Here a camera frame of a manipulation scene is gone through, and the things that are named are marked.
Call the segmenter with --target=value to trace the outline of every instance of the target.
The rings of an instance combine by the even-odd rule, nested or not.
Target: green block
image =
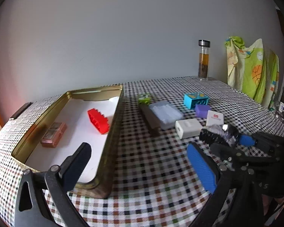
[[[151,103],[151,94],[149,93],[139,94],[138,103],[145,103],[146,105],[149,105]]]

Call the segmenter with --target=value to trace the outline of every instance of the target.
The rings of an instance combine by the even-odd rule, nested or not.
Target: table
[[[123,87],[125,110],[110,197],[93,199],[68,193],[90,226],[188,226],[209,198],[186,157],[189,142],[196,142],[210,155],[208,145],[198,137],[181,140],[175,129],[161,131],[157,138],[150,137],[137,108],[138,94],[151,93],[153,102],[167,100],[190,119],[195,118],[195,112],[183,105],[184,94],[202,91],[210,97],[212,110],[222,112],[225,123],[235,125],[240,132],[251,134],[262,130],[284,136],[284,125],[267,109],[220,81],[177,77],[128,82]],[[14,226],[17,186],[23,172],[11,158],[11,151],[59,97],[34,102],[0,131],[0,216],[9,226]],[[205,119],[199,121],[205,125]],[[243,150],[246,155],[266,156],[255,148]],[[230,191],[216,223],[223,220],[232,194]],[[47,191],[45,197],[55,221],[63,226]]]

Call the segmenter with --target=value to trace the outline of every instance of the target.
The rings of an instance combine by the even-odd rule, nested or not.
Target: blue lego brick
[[[196,105],[207,105],[209,97],[201,92],[188,93],[184,95],[183,104],[188,109],[195,109]]]

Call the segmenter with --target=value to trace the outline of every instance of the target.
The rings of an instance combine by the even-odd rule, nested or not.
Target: metal tin box
[[[123,87],[122,85],[104,86],[90,89],[68,91],[56,100],[29,128],[11,153],[12,158],[22,169],[34,168],[25,165],[32,151],[36,148],[42,137],[54,123],[60,111],[70,99],[85,101],[102,101],[112,97],[119,97],[117,107],[106,138],[102,156],[96,176],[88,183],[77,183],[74,192],[95,198],[106,198],[111,192],[114,168],[117,156],[120,125],[123,116]]]

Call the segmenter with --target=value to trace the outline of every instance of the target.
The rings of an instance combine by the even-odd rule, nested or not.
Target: glass jar
[[[201,81],[207,80],[208,77],[208,62],[211,42],[207,40],[199,40],[199,72],[198,78]]]

